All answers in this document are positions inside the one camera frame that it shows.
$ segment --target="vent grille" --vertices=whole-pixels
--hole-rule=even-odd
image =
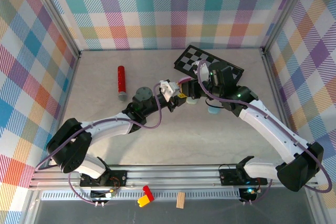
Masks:
[[[185,199],[236,199],[239,198],[239,189],[184,189],[184,190],[152,190],[155,200],[176,200],[177,194],[185,192]],[[79,193],[84,198],[89,198],[90,191]],[[142,190],[120,189],[112,200],[136,200],[144,196]],[[79,200],[71,191],[44,191],[41,200]]]

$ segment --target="plaid wall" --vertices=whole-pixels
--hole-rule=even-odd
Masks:
[[[0,223],[17,223],[75,57],[40,0],[0,0]]]
[[[336,0],[299,0],[271,55],[293,129],[324,147],[334,189],[323,197],[336,223]]]
[[[260,47],[287,0],[54,1],[79,47],[99,50]]]

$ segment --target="gray surface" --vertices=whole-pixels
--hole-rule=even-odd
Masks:
[[[299,224],[315,223],[305,191],[291,192],[272,188],[255,206],[243,206],[238,200],[186,200],[184,209],[175,201],[154,201],[140,208],[136,201],[118,201],[95,208],[81,201],[41,201],[36,224],[68,223],[239,223]]]
[[[158,81],[177,81],[185,74],[174,69],[174,61],[184,50],[129,50],[83,52],[65,120],[93,121],[118,114],[131,102],[136,90],[152,88]],[[277,107],[259,49],[212,49],[210,54],[227,60],[245,71],[239,85],[248,86],[275,116]],[[128,99],[118,99],[119,65],[125,67]],[[249,124],[231,112],[208,113],[200,99],[170,113],[162,111],[156,130],[139,130],[106,138],[90,146],[88,153],[108,164],[219,164],[237,163],[254,155],[274,161],[280,158],[273,147]],[[158,113],[147,118],[155,125]]]

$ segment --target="wooden block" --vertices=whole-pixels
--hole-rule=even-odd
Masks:
[[[179,192],[177,195],[176,208],[184,208],[185,193]]]

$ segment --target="yellow block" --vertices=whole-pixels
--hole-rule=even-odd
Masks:
[[[177,95],[179,98],[186,98],[187,96],[185,95],[185,94],[183,94],[183,93],[181,93],[181,94],[179,94],[179,95]]]
[[[149,201],[147,195],[142,196],[140,199],[138,199],[139,207],[143,207],[143,206],[147,205],[149,202],[150,201]]]
[[[185,193],[179,191],[177,195],[176,208],[184,208]]]

